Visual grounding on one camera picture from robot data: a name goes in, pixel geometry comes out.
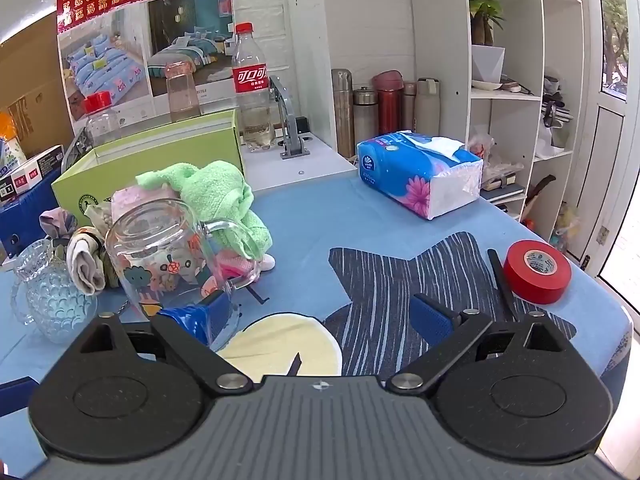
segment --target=green box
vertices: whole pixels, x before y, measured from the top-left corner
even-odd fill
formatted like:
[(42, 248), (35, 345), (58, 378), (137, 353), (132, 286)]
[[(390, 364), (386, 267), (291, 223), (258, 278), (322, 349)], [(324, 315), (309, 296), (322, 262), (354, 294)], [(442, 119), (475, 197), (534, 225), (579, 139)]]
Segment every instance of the green box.
[(94, 148), (53, 184), (63, 209), (79, 225), (90, 225), (84, 211), (111, 200), (113, 193), (136, 183), (145, 171), (163, 170), (178, 162), (203, 168), (226, 160), (244, 173), (237, 135), (236, 111), (217, 112), (166, 124)]

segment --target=jug handle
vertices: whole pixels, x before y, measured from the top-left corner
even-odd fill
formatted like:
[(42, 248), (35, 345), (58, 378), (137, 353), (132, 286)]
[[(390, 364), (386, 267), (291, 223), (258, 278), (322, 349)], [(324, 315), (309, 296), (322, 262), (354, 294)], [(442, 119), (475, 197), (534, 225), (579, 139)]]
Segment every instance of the jug handle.
[[(241, 236), (244, 238), (244, 242), (249, 246), (251, 252), (257, 254), (260, 252), (258, 245), (255, 243), (254, 238), (251, 236), (249, 229), (244, 227), (242, 224), (238, 224), (233, 220), (228, 218), (217, 218), (215, 220), (209, 222), (203, 222), (202, 227), (206, 234), (211, 234), (214, 231), (220, 231), (222, 229), (233, 229), (236, 232), (242, 233)], [(245, 276), (239, 276), (238, 278), (233, 278), (232, 280), (228, 280), (231, 284), (231, 287), (235, 290), (238, 288), (246, 287), (247, 285), (251, 285), (255, 280), (260, 276), (260, 266), (258, 262), (254, 261), (254, 268), (251, 272), (249, 272)]]
[(11, 304), (11, 310), (14, 311), (14, 316), (15, 319), (18, 320), (18, 322), (24, 324), (24, 325), (28, 325), (29, 323), (33, 322), (33, 316), (27, 311), (20, 309), (18, 307), (18, 302), (17, 302), (17, 298), (18, 298), (18, 290), (20, 289), (20, 285), (22, 284), (22, 282), (20, 280), (17, 279), (14, 282), (14, 286), (12, 286), (11, 289), (11, 300), (10, 300), (10, 304)]

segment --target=white door frame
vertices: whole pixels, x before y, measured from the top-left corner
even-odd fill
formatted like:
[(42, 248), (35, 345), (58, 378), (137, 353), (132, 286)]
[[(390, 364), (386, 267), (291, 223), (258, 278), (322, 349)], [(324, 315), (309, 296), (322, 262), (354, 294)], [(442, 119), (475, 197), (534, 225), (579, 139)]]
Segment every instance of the white door frame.
[[(589, 74), (585, 78), (589, 86), (585, 88), (587, 101), (583, 131), (590, 136), (594, 135), (599, 106), (623, 115), (624, 122), (609, 188), (581, 264), (585, 272), (593, 276), (597, 282), (618, 298), (631, 314), (634, 324), (637, 321), (636, 326), (640, 327), (640, 314), (599, 277), (622, 227), (640, 171), (640, 112), (638, 109), (640, 108), (640, 1), (626, 0), (630, 51), (626, 104), (622, 100), (600, 91), (602, 82), (602, 11), (600, 0), (583, 0), (583, 4), (585, 1), (587, 1), (585, 21), (588, 18), (591, 51), (588, 64)], [(580, 177), (584, 181), (592, 144), (593, 138), (585, 137), (582, 139), (575, 167), (575, 182)], [(597, 168), (591, 168), (591, 171), (597, 171)], [(602, 245), (597, 241), (601, 226), (609, 230), (609, 235)]]

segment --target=window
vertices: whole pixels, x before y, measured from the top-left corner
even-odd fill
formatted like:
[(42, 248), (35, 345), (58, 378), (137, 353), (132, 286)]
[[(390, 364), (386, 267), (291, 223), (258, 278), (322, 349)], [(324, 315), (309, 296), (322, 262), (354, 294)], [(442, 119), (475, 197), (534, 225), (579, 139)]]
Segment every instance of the window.
[(629, 26), (626, 0), (602, 1), (602, 91), (626, 101), (626, 76), (629, 62)]

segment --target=white flower pot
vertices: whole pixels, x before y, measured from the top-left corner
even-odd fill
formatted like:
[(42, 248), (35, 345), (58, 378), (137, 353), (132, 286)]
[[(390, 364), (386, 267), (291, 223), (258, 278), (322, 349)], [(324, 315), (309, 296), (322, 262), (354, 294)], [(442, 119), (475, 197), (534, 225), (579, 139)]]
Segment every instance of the white flower pot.
[(504, 62), (501, 46), (471, 45), (471, 79), (499, 83)]

